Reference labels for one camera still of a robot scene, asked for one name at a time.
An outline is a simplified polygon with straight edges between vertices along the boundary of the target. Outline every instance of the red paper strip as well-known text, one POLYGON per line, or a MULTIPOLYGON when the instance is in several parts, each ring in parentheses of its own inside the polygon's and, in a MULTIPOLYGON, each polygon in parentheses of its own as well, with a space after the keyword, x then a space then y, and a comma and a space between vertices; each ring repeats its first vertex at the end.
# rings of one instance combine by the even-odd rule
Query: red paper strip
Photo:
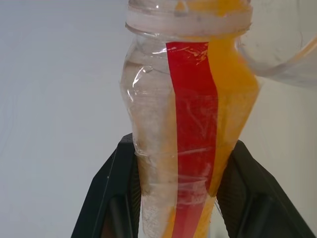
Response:
POLYGON ((218 97, 208 43, 167 43, 175 91, 178 192, 172 238, 192 238, 211 183, 218 97))

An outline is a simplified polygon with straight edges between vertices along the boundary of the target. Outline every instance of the white background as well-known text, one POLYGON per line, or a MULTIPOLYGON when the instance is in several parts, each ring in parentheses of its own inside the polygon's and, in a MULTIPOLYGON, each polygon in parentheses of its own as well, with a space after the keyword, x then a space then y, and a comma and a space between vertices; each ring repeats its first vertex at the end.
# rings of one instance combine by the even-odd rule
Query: white background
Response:
MULTIPOLYGON (((131 131, 125 0, 0 0, 0 237, 70 237, 131 131)), ((241 139, 317 234, 317 93, 264 81, 241 139)), ((221 231, 217 238, 225 237, 221 231)))

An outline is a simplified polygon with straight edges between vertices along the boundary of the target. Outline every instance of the plastic bottle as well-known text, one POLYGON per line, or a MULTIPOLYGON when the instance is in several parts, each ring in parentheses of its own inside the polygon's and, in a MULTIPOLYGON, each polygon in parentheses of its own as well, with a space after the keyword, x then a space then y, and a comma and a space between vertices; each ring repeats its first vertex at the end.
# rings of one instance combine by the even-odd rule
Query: plastic bottle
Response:
POLYGON ((228 157, 260 90, 235 49, 248 0, 130 0, 120 82, 147 238, 207 237, 228 157))

